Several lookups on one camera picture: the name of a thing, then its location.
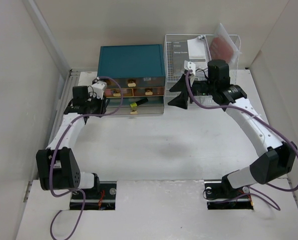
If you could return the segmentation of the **grey Canon setup guide booklet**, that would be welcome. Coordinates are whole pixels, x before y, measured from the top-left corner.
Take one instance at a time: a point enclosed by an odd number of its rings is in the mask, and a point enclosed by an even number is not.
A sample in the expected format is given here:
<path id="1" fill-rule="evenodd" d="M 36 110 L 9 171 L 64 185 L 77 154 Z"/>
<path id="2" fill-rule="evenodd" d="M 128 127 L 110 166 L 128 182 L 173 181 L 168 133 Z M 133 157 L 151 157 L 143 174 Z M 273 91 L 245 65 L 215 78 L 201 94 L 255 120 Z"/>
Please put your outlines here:
<path id="1" fill-rule="evenodd" d="M 184 61 L 194 62 L 197 69 L 207 69 L 210 54 L 203 35 L 185 41 L 173 41 L 171 43 L 171 49 L 174 74 L 184 72 Z"/>

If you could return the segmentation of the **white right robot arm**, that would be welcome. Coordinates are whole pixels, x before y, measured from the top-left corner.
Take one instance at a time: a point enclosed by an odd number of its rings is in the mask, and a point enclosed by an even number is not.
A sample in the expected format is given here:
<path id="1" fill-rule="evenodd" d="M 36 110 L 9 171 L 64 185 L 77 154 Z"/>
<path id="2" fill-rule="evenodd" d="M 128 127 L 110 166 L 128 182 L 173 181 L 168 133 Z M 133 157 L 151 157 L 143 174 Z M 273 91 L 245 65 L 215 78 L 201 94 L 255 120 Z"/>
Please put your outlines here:
<path id="1" fill-rule="evenodd" d="M 179 95 L 168 105 L 187 109 L 191 102 L 206 108 L 195 98 L 194 92 L 201 90 L 212 97 L 214 109 L 222 109 L 242 129 L 252 143 L 258 158 L 249 166 L 226 174 L 220 182 L 205 186 L 208 200 L 231 199 L 238 196 L 243 188 L 254 184 L 265 185 L 289 173 L 295 158 L 296 145 L 265 123 L 253 108 L 246 92 L 230 82 L 229 65 L 221 59 L 211 60 L 204 72 L 205 80 L 195 80 L 199 70 L 195 63 L 184 61 L 184 73 L 170 89 Z"/>

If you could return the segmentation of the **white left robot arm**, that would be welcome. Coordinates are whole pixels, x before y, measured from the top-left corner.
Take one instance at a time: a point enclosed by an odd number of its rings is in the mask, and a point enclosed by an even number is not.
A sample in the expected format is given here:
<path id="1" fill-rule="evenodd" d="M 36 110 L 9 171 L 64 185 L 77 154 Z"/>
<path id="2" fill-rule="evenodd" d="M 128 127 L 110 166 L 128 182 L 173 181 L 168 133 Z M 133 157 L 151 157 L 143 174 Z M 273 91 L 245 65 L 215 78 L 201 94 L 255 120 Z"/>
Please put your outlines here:
<path id="1" fill-rule="evenodd" d="M 73 87 L 73 98 L 64 110 L 60 128 L 46 149 L 39 150 L 36 161 L 40 184 L 43 190 L 50 189 L 50 170 L 53 170 L 54 190 L 83 189 L 89 198 L 100 194 L 98 176 L 80 171 L 73 153 L 73 147 L 90 114 L 103 115 L 107 99 L 106 83 L 99 81 L 91 86 Z"/>

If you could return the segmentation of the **pink yellow highlighter marker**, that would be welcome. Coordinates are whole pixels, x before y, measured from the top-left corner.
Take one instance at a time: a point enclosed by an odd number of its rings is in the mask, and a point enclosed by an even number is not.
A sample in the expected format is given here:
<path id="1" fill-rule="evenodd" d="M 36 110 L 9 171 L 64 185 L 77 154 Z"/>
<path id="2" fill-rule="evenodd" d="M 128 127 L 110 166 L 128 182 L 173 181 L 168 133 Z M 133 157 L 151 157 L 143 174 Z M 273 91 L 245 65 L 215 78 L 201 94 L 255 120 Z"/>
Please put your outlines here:
<path id="1" fill-rule="evenodd" d="M 142 98 L 142 99 L 140 99 L 138 101 L 135 101 L 135 102 L 130 103 L 130 107 L 132 109 L 136 109 L 140 105 L 146 104 L 147 102 L 148 102 L 148 99 L 147 98 Z"/>

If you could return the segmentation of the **teal drawer organizer box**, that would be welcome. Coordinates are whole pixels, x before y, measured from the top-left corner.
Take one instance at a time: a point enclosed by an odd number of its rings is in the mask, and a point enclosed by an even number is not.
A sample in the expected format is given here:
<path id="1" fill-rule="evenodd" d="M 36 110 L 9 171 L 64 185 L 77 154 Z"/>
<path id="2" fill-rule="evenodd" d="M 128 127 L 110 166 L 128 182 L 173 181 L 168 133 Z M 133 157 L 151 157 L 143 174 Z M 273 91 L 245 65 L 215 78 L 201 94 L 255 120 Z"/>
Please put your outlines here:
<path id="1" fill-rule="evenodd" d="M 164 113 L 166 73 L 160 44 L 112 45 L 100 48 L 98 76 L 107 84 L 108 110 L 117 115 Z M 136 109 L 130 103 L 147 98 Z"/>

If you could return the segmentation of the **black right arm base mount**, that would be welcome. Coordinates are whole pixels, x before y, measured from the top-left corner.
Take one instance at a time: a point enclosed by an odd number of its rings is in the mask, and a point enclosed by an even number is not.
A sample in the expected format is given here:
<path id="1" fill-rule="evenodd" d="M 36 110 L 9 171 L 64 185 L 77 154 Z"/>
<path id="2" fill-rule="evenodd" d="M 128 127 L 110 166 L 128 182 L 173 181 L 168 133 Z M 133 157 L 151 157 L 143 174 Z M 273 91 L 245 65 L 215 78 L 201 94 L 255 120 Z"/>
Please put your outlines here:
<path id="1" fill-rule="evenodd" d="M 224 190 L 221 180 L 205 180 L 203 197 L 208 210 L 253 210 L 247 186 Z"/>

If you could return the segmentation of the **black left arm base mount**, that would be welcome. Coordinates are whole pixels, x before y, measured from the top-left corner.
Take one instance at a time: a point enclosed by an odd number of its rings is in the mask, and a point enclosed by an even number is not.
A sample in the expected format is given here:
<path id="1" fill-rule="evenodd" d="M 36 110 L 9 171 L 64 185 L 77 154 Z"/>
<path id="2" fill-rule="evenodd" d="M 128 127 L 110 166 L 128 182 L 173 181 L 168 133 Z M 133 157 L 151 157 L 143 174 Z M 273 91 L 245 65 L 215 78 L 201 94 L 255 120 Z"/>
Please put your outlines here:
<path id="1" fill-rule="evenodd" d="M 116 207 L 116 181 L 100 182 L 100 189 L 84 189 L 86 195 L 84 210 L 93 211 L 113 211 Z M 83 204 L 83 195 L 80 191 L 75 191 L 71 195 L 70 210 L 80 210 Z"/>

